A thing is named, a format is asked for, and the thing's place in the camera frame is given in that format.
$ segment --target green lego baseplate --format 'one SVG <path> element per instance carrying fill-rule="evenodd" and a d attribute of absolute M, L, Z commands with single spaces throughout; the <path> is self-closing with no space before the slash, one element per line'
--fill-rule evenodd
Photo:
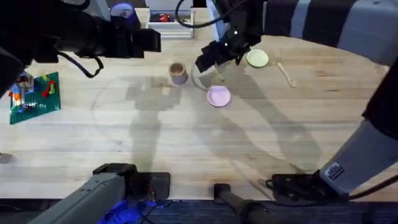
<path fill-rule="evenodd" d="M 16 124 L 27 119 L 35 118 L 37 116 L 53 112 L 61 109 L 61 97 L 59 88 L 58 72 L 48 74 L 47 80 L 44 77 L 37 77 L 34 80 L 34 92 L 25 94 L 21 99 L 24 105 L 29 108 L 22 110 L 22 106 L 13 106 L 12 98 L 10 105 L 10 124 Z M 47 88 L 47 82 L 51 80 L 55 82 L 55 93 L 48 94 L 43 97 L 41 93 Z"/>

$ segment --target black cable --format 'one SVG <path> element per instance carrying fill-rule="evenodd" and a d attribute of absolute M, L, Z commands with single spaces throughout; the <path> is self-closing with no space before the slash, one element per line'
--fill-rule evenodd
<path fill-rule="evenodd" d="M 80 4 L 80 5 L 70 4 L 70 3 L 66 3 L 66 2 L 63 2 L 63 3 L 66 6 L 68 6 L 68 7 L 71 7 L 71 8 L 74 8 L 74 9 L 78 9 L 78 10 L 81 10 L 81 11 L 87 9 L 88 6 L 90 6 L 90 0 L 85 0 L 84 3 Z"/>
<path fill-rule="evenodd" d="M 155 210 L 155 208 L 157 207 L 157 204 L 155 206 L 153 206 L 152 208 L 150 208 L 150 210 L 148 211 L 148 213 L 146 215 L 142 214 L 141 205 L 142 205 L 142 203 L 140 202 L 138 205 L 139 216 L 141 216 L 141 218 L 142 218 L 140 224 L 143 224 L 144 221 L 147 221 L 150 224 L 155 224 L 150 219 L 148 219 L 148 216 L 150 215 L 150 213 L 152 213 Z"/>
<path fill-rule="evenodd" d="M 213 19 L 212 21 L 209 22 L 205 22 L 204 24 L 198 24 L 198 25 L 190 25 L 190 24 L 186 24 L 184 22 L 181 21 L 180 16 L 178 15 L 178 12 L 180 10 L 180 6 L 181 4 L 184 2 L 184 0 L 180 0 L 177 3 L 177 7 L 175 8 L 175 19 L 177 20 L 177 22 L 179 24 L 181 24 L 181 26 L 187 27 L 187 28 L 193 28 L 193 29 L 198 29 L 198 28 L 204 28 L 206 26 L 210 26 L 215 24 L 218 21 L 222 21 L 223 19 L 225 19 L 225 17 L 229 16 L 232 12 L 234 12 L 235 10 L 237 10 L 239 7 L 241 7 L 243 4 L 247 3 L 250 0 L 243 0 L 241 2 L 239 2 L 237 5 L 235 5 L 232 9 L 226 11 L 225 14 L 223 14 L 222 16 L 220 16 L 219 18 Z"/>
<path fill-rule="evenodd" d="M 371 187 L 371 188 L 369 188 L 369 189 L 367 189 L 367 190 L 365 190 L 365 191 L 363 191 L 361 193 L 358 193 L 358 194 L 355 194 L 355 195 L 352 195 L 352 196 L 349 196 L 349 195 L 342 196 L 340 198 L 336 198 L 336 199 L 333 199 L 333 200 L 326 200 L 326 201 L 323 201 L 323 202 L 315 202 L 315 203 L 308 203 L 308 204 L 298 204 L 298 205 L 289 205 L 289 204 L 273 202 L 273 201 L 264 201 L 264 202 L 265 203 L 270 203 L 270 204 L 273 204 L 273 205 L 276 205 L 276 206 L 280 206 L 280 207 L 292 207 L 292 208 L 294 208 L 294 207 L 296 207 L 296 208 L 299 208 L 299 207 L 316 207 L 316 206 L 328 205 L 328 204 L 331 204 L 331 203 L 345 203 L 345 202 L 349 202 L 350 200 L 355 200 L 355 199 L 358 199 L 358 198 L 365 197 L 365 196 L 368 196 L 370 194 L 373 194 L 374 192 L 377 192 L 377 191 L 379 191 L 379 190 L 381 190 L 381 189 L 383 189 L 385 187 L 388 187 L 388 186 L 390 186 L 391 184 L 393 184 L 393 183 L 395 183 L 397 181 L 398 181 L 398 175 L 395 175 L 395 176 L 393 176 L 393 177 L 391 177 L 391 178 L 389 178 L 389 179 L 387 179 L 387 180 L 385 180 L 385 181 L 383 181 L 383 182 L 381 182 L 379 184 L 376 184 L 375 186 L 373 186 L 373 187 Z"/>
<path fill-rule="evenodd" d="M 94 78 L 104 68 L 102 61 L 97 56 L 94 56 L 93 58 L 97 61 L 99 68 L 95 71 L 95 73 L 93 75 L 90 72 L 88 72 L 82 65 L 80 65 L 75 59 L 71 58 L 71 56 L 69 56 L 63 52 L 58 52 L 58 55 L 66 58 L 69 62 L 76 65 L 88 78 Z"/>
<path fill-rule="evenodd" d="M 175 203 L 177 203 L 177 202 L 176 202 L 176 201 L 173 201 L 173 202 L 170 202 L 170 203 L 168 203 L 168 204 L 163 205 L 163 207 L 164 207 L 164 208 L 169 208 L 171 205 L 173 205 L 173 204 L 175 204 Z M 150 208 L 150 210 L 147 212 L 146 215 L 142 214 L 141 205 L 142 205 L 142 203 L 140 202 L 140 203 L 139 203 L 139 208 L 138 208 L 139 215 L 140 215 L 141 218 L 142 218 L 140 224 L 143 224 L 144 221 L 147 221 L 147 222 L 149 222 L 150 224 L 155 224 L 153 221 L 151 221 L 150 219 L 148 219 L 148 216 L 156 209 L 156 207 L 159 206 L 159 204 L 157 203 L 155 206 L 153 206 L 152 208 Z"/>

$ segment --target wooden table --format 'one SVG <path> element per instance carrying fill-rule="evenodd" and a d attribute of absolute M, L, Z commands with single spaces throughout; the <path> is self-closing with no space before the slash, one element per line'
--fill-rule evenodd
<path fill-rule="evenodd" d="M 142 21 L 145 12 L 138 11 Z M 195 17 L 208 20 L 205 9 Z M 105 69 L 94 79 L 63 59 L 33 64 L 28 71 L 35 76 L 59 71 L 62 110 L 11 126 L 9 98 L 1 99 L 0 150 L 14 158 L 0 165 L 0 198 L 64 198 L 98 166 L 126 162 L 170 172 L 170 198 L 209 199 L 212 185 L 226 182 L 244 198 L 267 199 L 271 192 L 257 179 L 321 167 L 358 127 L 386 72 L 342 50 L 264 37 L 255 48 L 269 54 L 269 65 L 256 69 L 243 60 L 225 67 L 233 99 L 217 109 L 191 80 L 172 87 L 167 70 L 179 61 L 190 71 L 212 37 L 207 27 L 195 30 L 195 40 L 163 41 L 162 53 L 145 59 L 103 58 Z M 78 60 L 96 69 L 94 60 Z M 390 168 L 360 190 L 396 172 Z M 397 200 L 396 190 L 363 200 Z"/>

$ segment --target pink bowl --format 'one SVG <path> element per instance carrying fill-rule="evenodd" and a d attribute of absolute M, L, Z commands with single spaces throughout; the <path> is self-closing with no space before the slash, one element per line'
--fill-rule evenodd
<path fill-rule="evenodd" d="M 225 86 L 212 86 L 207 92 L 207 100 L 215 107 L 223 107 L 231 101 L 231 93 Z"/>

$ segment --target sticker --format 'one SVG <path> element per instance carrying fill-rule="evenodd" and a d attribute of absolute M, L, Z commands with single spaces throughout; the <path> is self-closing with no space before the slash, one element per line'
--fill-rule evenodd
<path fill-rule="evenodd" d="M 337 162 L 334 162 L 334 163 L 332 163 L 332 165 L 330 165 L 327 168 L 327 170 L 325 171 L 325 174 L 329 177 L 329 179 L 335 180 L 343 172 L 344 172 L 344 169 Z"/>

